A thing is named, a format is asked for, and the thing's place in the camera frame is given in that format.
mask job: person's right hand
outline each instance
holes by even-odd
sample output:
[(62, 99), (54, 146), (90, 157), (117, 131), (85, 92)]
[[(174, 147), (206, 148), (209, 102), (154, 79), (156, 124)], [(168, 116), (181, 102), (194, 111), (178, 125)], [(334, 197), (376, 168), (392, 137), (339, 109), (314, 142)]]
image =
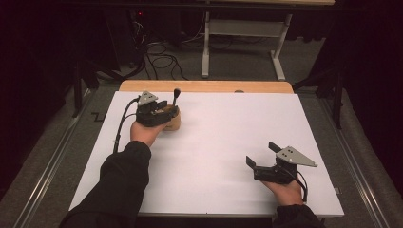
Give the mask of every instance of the person's right hand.
[(275, 194), (280, 206), (302, 205), (301, 187), (293, 180), (289, 184), (278, 184), (274, 182), (262, 181)]

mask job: gray carpet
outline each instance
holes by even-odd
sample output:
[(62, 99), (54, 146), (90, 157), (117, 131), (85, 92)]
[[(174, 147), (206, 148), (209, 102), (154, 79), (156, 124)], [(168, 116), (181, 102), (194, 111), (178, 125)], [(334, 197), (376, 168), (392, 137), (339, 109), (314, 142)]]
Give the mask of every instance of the gray carpet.
[[(228, 48), (225, 41), (212, 44), (209, 80), (250, 80), (275, 81), (275, 72), (267, 55), (273, 40), (257, 42), (257, 39), (239, 40)], [(287, 41), (280, 60), (288, 82), (295, 83), (304, 79), (317, 57), (322, 42), (308, 44), (300, 40)], [(183, 75), (190, 80), (202, 80), (202, 47), (191, 43), (181, 49), (168, 47), (167, 52), (174, 55)], [(169, 64), (169, 59), (161, 59), (156, 65)], [(155, 74), (147, 64), (152, 79)], [(158, 69), (160, 79), (170, 80), (171, 68)], [(176, 67), (174, 78), (181, 75)], [(147, 79), (144, 71), (133, 79)], [(67, 104), (48, 123), (46, 131), (27, 158), (25, 165), (15, 179), (8, 193), (0, 203), (0, 227), (12, 227), (24, 209), (41, 175), (46, 170), (54, 152), (62, 152), (60, 165), (50, 175), (50, 185), (37, 199), (31, 217), (23, 217), (25, 227), (57, 227), (66, 214), (75, 189), (86, 167), (86, 162), (95, 144), (102, 122), (95, 122), (99, 113), (102, 119), (106, 114), (114, 91), (119, 84), (101, 80), (98, 90), (91, 90), (86, 96), (86, 107), (79, 119), (72, 119), (73, 93), (70, 91)], [(314, 88), (297, 91), (307, 119), (312, 127), (317, 145), (329, 171), (332, 183), (341, 193), (338, 194), (345, 216), (327, 218), (327, 227), (403, 227), (403, 203), (386, 175), (381, 163), (366, 139), (354, 109), (344, 93), (341, 112), (342, 129), (334, 127), (330, 120), (331, 100), (317, 99)], [(77, 121), (74, 127), (71, 122)], [(65, 133), (70, 133), (65, 149), (58, 147)], [(373, 199), (366, 199), (372, 194)]]

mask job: hand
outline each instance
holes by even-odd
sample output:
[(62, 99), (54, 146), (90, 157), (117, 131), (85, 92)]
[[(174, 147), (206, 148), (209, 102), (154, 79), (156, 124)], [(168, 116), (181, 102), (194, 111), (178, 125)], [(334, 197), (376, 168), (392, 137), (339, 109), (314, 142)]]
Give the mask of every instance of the hand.
[(139, 141), (151, 147), (158, 134), (166, 127), (167, 123), (146, 127), (138, 122), (134, 122), (130, 127), (130, 140)]
[(289, 184), (278, 184), (274, 182), (262, 181), (275, 194), (280, 206), (302, 205), (301, 187), (293, 180)]

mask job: dark background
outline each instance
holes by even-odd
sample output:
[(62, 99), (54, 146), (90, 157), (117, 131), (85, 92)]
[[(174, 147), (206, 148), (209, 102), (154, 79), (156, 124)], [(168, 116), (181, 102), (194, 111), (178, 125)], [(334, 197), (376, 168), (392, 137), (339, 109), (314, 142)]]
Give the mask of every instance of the dark background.
[[(0, 4), (1, 196), (48, 120), (65, 104), (78, 57), (111, 69), (118, 65), (100, 9), (61, 9), (55, 3), (9, 0)], [(392, 0), (347, 0), (336, 1), (335, 8), (365, 11), (296, 13), (287, 39), (303, 37), (310, 42), (327, 37), (311, 76), (333, 67), (334, 62), (342, 63), (344, 87), (356, 115), (403, 195), (399, 170), (403, 163), (402, 4)], [(143, 19), (155, 35), (177, 46), (183, 33), (192, 36), (199, 30), (202, 18), (201, 12), (145, 12)], [(242, 17), (256, 19), (268, 14)]]

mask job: metal rail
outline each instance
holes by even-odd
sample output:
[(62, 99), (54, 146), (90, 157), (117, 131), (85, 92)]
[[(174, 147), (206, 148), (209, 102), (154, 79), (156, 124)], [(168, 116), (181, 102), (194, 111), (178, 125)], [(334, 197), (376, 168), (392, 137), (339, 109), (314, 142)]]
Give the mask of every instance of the metal rail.
[(365, 206), (367, 207), (368, 213), (373, 220), (374, 226), (378, 228), (389, 228), (389, 223), (386, 220), (382, 209), (377, 203), (370, 184), (367, 182), (362, 170), (359, 168), (353, 151), (347, 144), (342, 131), (336, 127), (335, 123), (332, 120), (332, 108), (329, 102), (327, 102), (325, 99), (319, 99), (319, 103), (323, 110), (326, 112), (327, 119), (329, 120), (329, 123), (332, 125), (333, 130), (336, 133), (337, 139), (342, 147), (343, 155), (347, 162), (348, 168), (352, 174), (358, 192), (361, 195)]
[(32, 194), (29, 197), (23, 211), (21, 212), (18, 219), (15, 221), (13, 228), (22, 228), (22, 227), (29, 227), (29, 223), (31, 222), (33, 216), (37, 208), (39, 207), (45, 193), (50, 186), (51, 181), (53, 180), (54, 175), (56, 174), (60, 163), (63, 160), (63, 157), (66, 154), (66, 146), (69, 142), (71, 135), (74, 132), (75, 127), (77, 126), (78, 121), (80, 120), (83, 111), (86, 109), (90, 98), (93, 97), (93, 92), (90, 92), (89, 89), (86, 90), (84, 95), (84, 105), (81, 111), (78, 113), (77, 117), (73, 118), (69, 123), (62, 139), (59, 141), (59, 144), (54, 151), (52, 157), (50, 158), (45, 171), (43, 172), (41, 178), (36, 183)]

